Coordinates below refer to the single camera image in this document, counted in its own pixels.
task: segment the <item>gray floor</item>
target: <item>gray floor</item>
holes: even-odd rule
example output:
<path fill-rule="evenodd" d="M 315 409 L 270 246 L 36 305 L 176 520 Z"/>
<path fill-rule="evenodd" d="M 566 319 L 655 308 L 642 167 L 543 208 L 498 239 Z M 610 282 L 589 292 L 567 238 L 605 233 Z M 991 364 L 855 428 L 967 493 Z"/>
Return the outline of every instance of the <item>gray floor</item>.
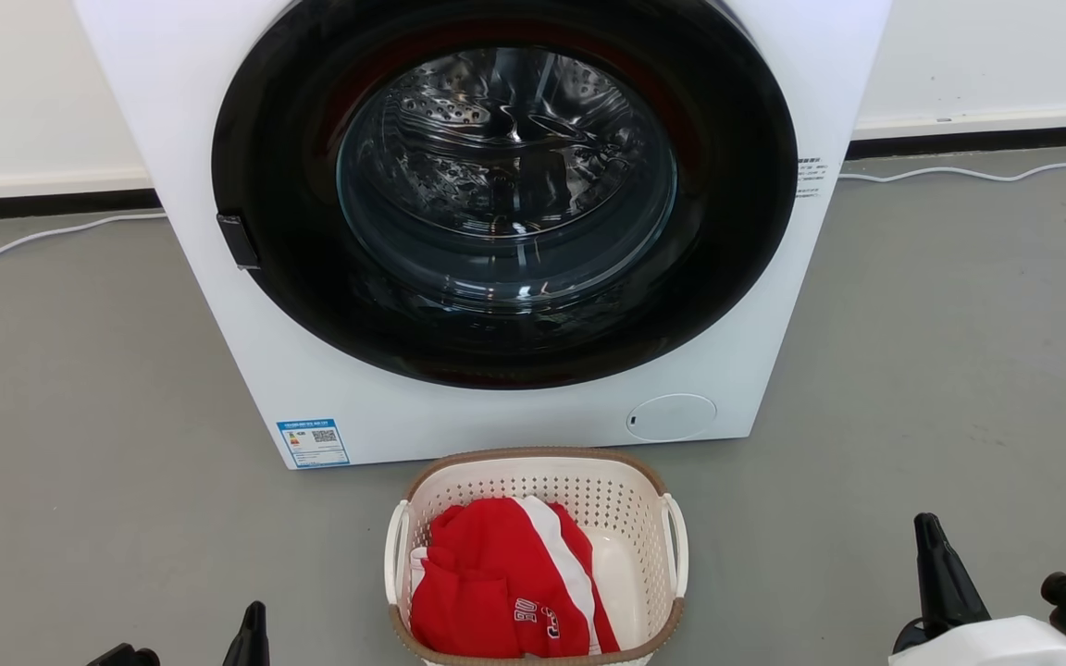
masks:
<path fill-rule="evenodd" d="M 94 216 L 0 222 L 0 244 Z M 656 663 L 885 663 L 918 615 L 919 510 L 995 615 L 1044 616 L 1066 570 L 1066 172 L 842 184 L 752 438 L 631 451 L 692 540 Z M 164 223 L 0 258 L 0 665 L 118 641 L 219 663 L 253 599 L 276 665 L 415 663 L 381 553 L 420 467 L 285 471 Z"/>

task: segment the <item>door glass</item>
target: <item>door glass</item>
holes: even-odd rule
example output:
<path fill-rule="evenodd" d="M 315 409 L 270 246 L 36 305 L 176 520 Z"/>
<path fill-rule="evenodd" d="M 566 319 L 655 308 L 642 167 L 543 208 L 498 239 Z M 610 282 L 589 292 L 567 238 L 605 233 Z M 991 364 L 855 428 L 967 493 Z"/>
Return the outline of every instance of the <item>door glass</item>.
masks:
<path fill-rule="evenodd" d="M 443 307 L 495 314 L 599 291 L 649 251 L 677 195 L 646 102 L 533 47 L 403 74 L 353 117 L 335 178 L 374 261 Z"/>

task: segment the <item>washing machine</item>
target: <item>washing machine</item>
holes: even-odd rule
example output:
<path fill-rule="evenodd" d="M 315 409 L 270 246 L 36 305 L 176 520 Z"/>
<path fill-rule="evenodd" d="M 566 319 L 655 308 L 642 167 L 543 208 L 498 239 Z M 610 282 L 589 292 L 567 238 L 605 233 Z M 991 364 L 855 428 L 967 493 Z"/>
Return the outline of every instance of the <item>washing machine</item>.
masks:
<path fill-rule="evenodd" d="M 290 468 L 746 436 L 888 5 L 77 0 Z"/>

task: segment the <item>white cable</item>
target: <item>white cable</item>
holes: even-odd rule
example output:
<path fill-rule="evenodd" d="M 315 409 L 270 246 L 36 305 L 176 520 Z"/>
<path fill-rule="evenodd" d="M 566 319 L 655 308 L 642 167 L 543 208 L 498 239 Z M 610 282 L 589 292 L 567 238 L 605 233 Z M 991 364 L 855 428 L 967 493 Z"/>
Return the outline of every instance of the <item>white cable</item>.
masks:
<path fill-rule="evenodd" d="M 7 249 L 17 248 L 18 245 L 31 243 L 32 241 L 41 239 L 47 239 L 48 235 L 60 235 L 62 233 L 72 233 L 74 231 L 84 231 L 86 228 L 100 227 L 102 224 L 110 224 L 111 222 L 123 222 L 127 220 L 162 220 L 165 218 L 165 214 L 116 214 L 114 216 L 107 216 L 104 220 L 98 220 L 86 224 L 78 224 L 77 227 L 50 228 L 50 230 L 32 233 L 31 235 L 25 235 L 22 239 L 17 239 L 16 241 L 12 241 L 1 246 L 0 255 L 7 251 Z"/>
<path fill-rule="evenodd" d="M 982 173 L 980 170 L 969 170 L 966 168 L 957 168 L 957 167 L 930 167 L 917 170 L 908 170 L 907 173 L 898 174 L 898 176 L 888 176 L 885 178 L 881 178 L 877 176 L 867 176 L 865 173 L 843 173 L 840 174 L 838 178 L 842 180 L 866 180 L 868 182 L 894 182 L 895 180 L 902 180 L 914 176 L 921 176 L 921 174 L 924 173 L 959 173 L 960 176 L 972 176 L 973 178 L 995 180 L 998 182 L 1014 182 L 1015 180 L 1022 180 L 1023 178 L 1027 178 L 1029 176 L 1034 176 L 1034 174 L 1036 173 L 1041 173 L 1054 168 L 1066 168 L 1066 163 L 1061 163 L 1056 165 L 1041 165 L 1041 167 L 1035 167 L 1031 170 L 1024 170 L 1023 173 L 1020 173 L 1019 176 L 992 176 L 992 174 L 989 173 Z"/>
<path fill-rule="evenodd" d="M 914 176 L 922 176 L 925 173 L 958 173 L 960 176 L 972 176 L 973 178 L 982 178 L 985 180 L 994 180 L 998 182 L 1014 182 L 1015 180 L 1022 180 L 1023 178 L 1034 176 L 1036 173 L 1043 173 L 1045 170 L 1052 170 L 1056 168 L 1066 168 L 1066 163 L 1053 164 L 1053 165 L 1041 165 L 1041 167 L 1035 167 L 1031 170 L 1024 170 L 1020 173 L 1019 176 L 992 176 L 989 173 L 982 173 L 980 170 L 969 170 L 966 168 L 958 167 L 930 167 L 921 168 L 917 170 L 908 170 L 907 173 L 897 174 L 897 176 L 888 177 L 877 177 L 877 176 L 867 176 L 865 173 L 842 173 L 838 175 L 840 180 L 866 180 L 867 182 L 894 182 L 895 180 L 902 180 L 905 178 L 910 178 Z M 25 235 L 22 239 L 12 241 L 0 248 L 0 255 L 7 249 L 17 248 L 18 245 L 25 243 L 31 243 L 32 241 L 37 241 L 41 239 L 46 239 L 48 235 L 60 235 L 62 233 L 72 233 L 75 231 L 84 231 L 86 228 L 100 227 L 102 224 L 110 224 L 111 222 L 122 222 L 127 220 L 162 220 L 165 214 L 118 214 L 114 216 L 107 216 L 104 220 L 98 220 L 96 222 L 90 222 L 86 224 L 77 225 L 77 227 L 66 227 L 66 228 L 51 228 L 48 231 L 41 231 L 38 233 L 32 233 L 31 235 Z"/>

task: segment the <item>laundry basket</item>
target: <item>laundry basket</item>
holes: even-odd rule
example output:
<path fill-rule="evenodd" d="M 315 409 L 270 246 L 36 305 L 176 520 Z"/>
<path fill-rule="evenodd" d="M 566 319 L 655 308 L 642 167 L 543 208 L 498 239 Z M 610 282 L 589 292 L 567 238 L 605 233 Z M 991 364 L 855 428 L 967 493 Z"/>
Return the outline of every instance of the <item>laundry basket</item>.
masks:
<path fill-rule="evenodd" d="M 398 637 L 432 666 L 492 666 L 522 659 L 435 652 L 410 635 L 410 550 L 431 545 L 431 522 L 481 498 L 566 506 L 592 540 L 593 576 L 620 652 L 543 659 L 553 666 L 643 666 L 681 620 L 690 572 L 684 519 L 660 476 L 620 452 L 524 448 L 436 460 L 393 509 L 385 540 L 385 596 Z"/>

